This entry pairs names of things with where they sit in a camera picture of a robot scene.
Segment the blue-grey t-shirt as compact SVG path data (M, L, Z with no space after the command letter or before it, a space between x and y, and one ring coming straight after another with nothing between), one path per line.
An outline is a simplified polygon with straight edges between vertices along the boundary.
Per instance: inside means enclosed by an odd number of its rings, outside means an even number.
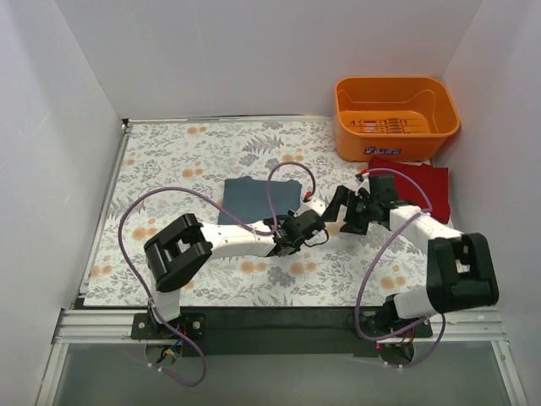
M272 205L277 215L286 215L300 207L301 184L296 180L271 181ZM251 177L225 180L222 207L244 223L272 217L266 194L266 181Z

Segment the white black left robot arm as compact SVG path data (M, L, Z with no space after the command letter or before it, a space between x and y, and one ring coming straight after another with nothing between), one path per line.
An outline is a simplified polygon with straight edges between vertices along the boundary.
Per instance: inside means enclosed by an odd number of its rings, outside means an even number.
M207 261L254 256L284 257L300 251L305 242L325 230L317 211L278 217L251 225L254 232L238 225L214 225L199 222L192 213L182 215L145 243L147 266L152 274L150 312L159 324L180 316L180 290Z

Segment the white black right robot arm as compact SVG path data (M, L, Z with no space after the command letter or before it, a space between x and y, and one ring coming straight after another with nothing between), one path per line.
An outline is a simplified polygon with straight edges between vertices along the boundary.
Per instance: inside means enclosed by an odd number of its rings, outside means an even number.
M370 326L386 338L403 333L431 316L495 305L500 298L488 240L481 233L462 233L434 219L428 208L400 198L394 173L360 173L357 190L336 188L324 219L334 222L344 207L341 231L365 235L377 223L392 238L407 239L427 257L426 283L385 299L373 315L353 312L354 328L365 337Z

